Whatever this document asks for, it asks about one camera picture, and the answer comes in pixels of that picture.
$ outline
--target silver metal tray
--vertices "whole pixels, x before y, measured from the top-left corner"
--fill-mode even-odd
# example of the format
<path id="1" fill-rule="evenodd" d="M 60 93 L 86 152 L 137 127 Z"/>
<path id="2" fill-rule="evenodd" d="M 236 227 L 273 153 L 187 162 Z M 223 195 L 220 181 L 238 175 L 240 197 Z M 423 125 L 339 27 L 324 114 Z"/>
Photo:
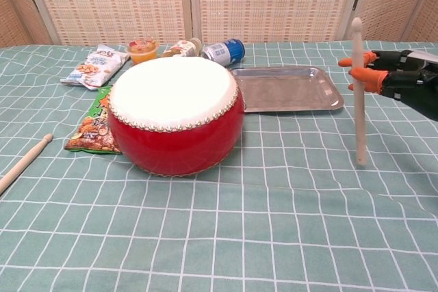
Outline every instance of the silver metal tray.
<path id="1" fill-rule="evenodd" d="M 314 66 L 234 68 L 245 112 L 320 111 L 344 106 L 330 77 Z"/>

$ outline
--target tablecloth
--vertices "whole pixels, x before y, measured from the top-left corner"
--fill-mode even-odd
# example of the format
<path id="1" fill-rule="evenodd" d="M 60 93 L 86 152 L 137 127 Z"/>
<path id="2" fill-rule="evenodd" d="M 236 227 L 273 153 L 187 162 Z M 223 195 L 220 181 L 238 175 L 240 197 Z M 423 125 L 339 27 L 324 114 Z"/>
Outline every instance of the tablecloth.
<path id="1" fill-rule="evenodd" d="M 345 106 L 246 114 L 233 152 L 185 178 L 63 149 L 96 92 L 60 79 L 94 49 L 0 49 L 0 175 L 54 135 L 0 197 L 0 291 L 438 291 L 438 124 L 367 94 L 358 168 L 351 42 L 246 44 L 234 67 L 317 66 Z"/>

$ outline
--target snack bag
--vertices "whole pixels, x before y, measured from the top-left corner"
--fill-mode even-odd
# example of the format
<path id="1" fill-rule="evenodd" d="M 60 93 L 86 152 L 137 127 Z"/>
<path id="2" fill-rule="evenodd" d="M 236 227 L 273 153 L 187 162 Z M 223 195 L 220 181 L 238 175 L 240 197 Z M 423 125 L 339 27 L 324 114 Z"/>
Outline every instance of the snack bag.
<path id="1" fill-rule="evenodd" d="M 65 150 L 90 153 L 121 153 L 107 122 L 108 94 L 111 87 L 99 88 L 96 100 L 77 132 L 64 146 Z"/>
<path id="2" fill-rule="evenodd" d="M 100 44 L 96 51 L 89 54 L 84 63 L 80 63 L 61 83 L 66 85 L 84 85 L 96 90 L 104 85 L 128 60 L 129 55 Z"/>

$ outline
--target drum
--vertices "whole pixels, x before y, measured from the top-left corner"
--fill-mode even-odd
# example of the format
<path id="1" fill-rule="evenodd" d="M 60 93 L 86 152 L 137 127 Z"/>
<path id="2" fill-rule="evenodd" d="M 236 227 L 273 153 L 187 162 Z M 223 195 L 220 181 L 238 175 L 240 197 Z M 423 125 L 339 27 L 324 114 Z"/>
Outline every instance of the drum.
<path id="1" fill-rule="evenodd" d="M 163 176 L 194 174 L 220 163 L 239 140 L 243 120 L 234 76 L 201 57 L 135 65 L 108 98 L 108 123 L 121 152 Z"/>

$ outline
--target wooden drumstick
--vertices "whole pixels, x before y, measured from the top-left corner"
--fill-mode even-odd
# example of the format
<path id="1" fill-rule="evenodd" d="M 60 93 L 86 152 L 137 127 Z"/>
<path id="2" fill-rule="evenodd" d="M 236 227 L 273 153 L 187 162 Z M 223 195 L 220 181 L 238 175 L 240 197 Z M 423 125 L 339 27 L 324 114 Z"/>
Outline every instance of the wooden drumstick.
<path id="1" fill-rule="evenodd" d="M 359 17 L 353 19 L 352 27 L 352 68 L 363 68 L 363 45 L 362 45 L 362 20 Z M 355 95 L 355 125 L 356 125 L 356 162 L 360 165 L 367 163 L 366 136 L 365 136 L 365 86 L 359 80 L 353 80 L 353 92 Z"/>
<path id="2" fill-rule="evenodd" d="M 27 166 L 41 153 L 44 147 L 46 147 L 52 139 L 53 135 L 51 133 L 45 135 L 38 144 L 31 148 L 31 150 L 27 152 L 2 179 L 0 179 L 0 195 L 9 187 L 9 185 L 12 184 L 13 181 L 15 181 L 16 177 L 27 168 Z"/>

